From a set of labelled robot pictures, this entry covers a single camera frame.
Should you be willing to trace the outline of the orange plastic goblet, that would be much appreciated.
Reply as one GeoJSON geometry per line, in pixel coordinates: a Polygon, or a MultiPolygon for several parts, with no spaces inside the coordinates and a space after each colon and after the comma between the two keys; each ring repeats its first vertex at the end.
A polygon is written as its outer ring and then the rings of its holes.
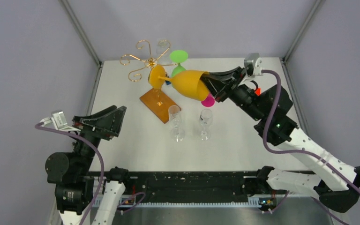
{"type": "Polygon", "coordinates": [[[175,77],[167,78],[166,71],[163,66],[155,66],[149,76],[149,83],[154,89],[161,89],[165,81],[170,81],[172,87],[181,95],[203,101],[210,93],[201,78],[208,75],[207,71],[186,70],[178,73],[175,77]]]}

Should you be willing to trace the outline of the clear stemmed wine glass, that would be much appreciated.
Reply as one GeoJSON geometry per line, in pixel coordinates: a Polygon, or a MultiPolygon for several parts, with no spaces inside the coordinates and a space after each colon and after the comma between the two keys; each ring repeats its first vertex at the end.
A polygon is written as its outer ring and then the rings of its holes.
{"type": "Polygon", "coordinates": [[[211,130],[210,126],[213,122],[213,114],[210,109],[203,109],[199,116],[200,122],[200,139],[201,140],[208,140],[211,137],[211,130]]]}

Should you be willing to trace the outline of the green plastic goblet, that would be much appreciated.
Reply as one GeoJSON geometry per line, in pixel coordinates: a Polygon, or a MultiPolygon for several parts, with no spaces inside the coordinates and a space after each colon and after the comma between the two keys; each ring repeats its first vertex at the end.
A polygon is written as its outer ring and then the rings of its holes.
{"type": "Polygon", "coordinates": [[[176,67],[172,70],[171,77],[175,77],[178,73],[186,71],[181,65],[188,59],[188,53],[184,50],[175,50],[170,54],[170,59],[176,64],[176,67]]]}

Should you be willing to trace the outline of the clear short wine glass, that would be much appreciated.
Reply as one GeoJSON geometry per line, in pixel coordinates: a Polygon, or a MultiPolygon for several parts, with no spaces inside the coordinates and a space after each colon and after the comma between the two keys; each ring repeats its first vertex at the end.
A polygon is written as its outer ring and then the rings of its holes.
{"type": "Polygon", "coordinates": [[[156,57],[160,64],[170,64],[170,53],[171,53],[171,43],[164,38],[158,40],[156,47],[156,57]]]}

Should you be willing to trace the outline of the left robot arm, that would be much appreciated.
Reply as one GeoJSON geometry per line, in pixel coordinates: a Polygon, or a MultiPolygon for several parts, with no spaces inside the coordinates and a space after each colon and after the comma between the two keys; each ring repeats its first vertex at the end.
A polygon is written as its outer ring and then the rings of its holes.
{"type": "Polygon", "coordinates": [[[127,108],[112,105],[95,114],[74,116],[70,125],[55,111],[35,127],[75,140],[71,152],[55,152],[45,162],[48,183],[55,184],[57,209],[65,225],[90,224],[89,212],[103,185],[101,140],[118,137],[127,108]]]}

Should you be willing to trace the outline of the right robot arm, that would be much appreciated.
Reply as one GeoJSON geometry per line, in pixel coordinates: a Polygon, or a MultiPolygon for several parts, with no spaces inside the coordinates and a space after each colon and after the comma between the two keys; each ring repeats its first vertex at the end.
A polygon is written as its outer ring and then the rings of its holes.
{"type": "Polygon", "coordinates": [[[247,70],[236,68],[220,73],[204,73],[201,81],[217,102],[226,99],[257,121],[255,130],[267,151],[290,154],[310,169],[311,173],[287,172],[271,166],[258,171],[256,187],[262,193],[286,190],[317,199],[325,207],[340,213],[347,212],[360,198],[360,166],[354,167],[334,157],[314,142],[288,117],[293,106],[289,94],[277,83],[261,94],[241,81],[247,70]]]}

